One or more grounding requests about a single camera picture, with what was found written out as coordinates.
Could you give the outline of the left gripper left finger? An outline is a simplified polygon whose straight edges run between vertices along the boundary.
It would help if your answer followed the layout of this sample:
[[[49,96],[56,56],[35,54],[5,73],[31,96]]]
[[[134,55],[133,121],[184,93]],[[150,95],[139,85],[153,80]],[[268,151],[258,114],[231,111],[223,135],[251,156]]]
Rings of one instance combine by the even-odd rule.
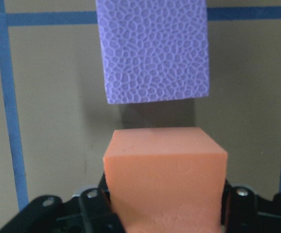
[[[97,187],[79,196],[79,207],[86,233],[124,233],[119,216],[112,210],[105,175]]]

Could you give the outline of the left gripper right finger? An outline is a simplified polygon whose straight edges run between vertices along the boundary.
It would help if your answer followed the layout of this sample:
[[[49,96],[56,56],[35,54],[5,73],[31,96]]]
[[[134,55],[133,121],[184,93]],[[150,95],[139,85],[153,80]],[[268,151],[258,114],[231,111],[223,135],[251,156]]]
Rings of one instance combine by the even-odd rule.
[[[225,181],[221,225],[226,233],[258,233],[257,198],[252,190],[242,185],[232,186]]]

